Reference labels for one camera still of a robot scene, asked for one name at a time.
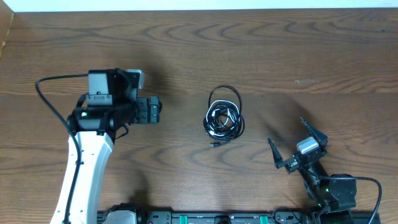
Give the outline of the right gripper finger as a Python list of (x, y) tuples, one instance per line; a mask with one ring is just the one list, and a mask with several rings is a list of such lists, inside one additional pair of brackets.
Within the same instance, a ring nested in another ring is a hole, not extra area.
[(283, 157), (281, 156), (280, 152), (278, 151), (277, 147), (275, 146), (273, 140), (271, 137), (267, 138), (268, 143), (271, 147), (272, 150), (272, 156), (274, 159), (274, 165), (277, 169), (280, 169), (282, 167), (285, 167), (286, 169), (290, 169), (290, 164), (288, 161), (285, 161)]
[(300, 119), (309, 135), (313, 137), (321, 147), (327, 147), (328, 136), (312, 126), (307, 120), (303, 119), (302, 117)]

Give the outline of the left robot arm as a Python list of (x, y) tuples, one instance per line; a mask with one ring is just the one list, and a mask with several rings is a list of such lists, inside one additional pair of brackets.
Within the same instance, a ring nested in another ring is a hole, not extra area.
[(90, 70), (88, 92), (67, 118), (68, 162), (52, 223), (96, 223), (104, 170), (117, 131), (131, 124), (158, 123), (162, 103), (139, 97), (142, 70)]

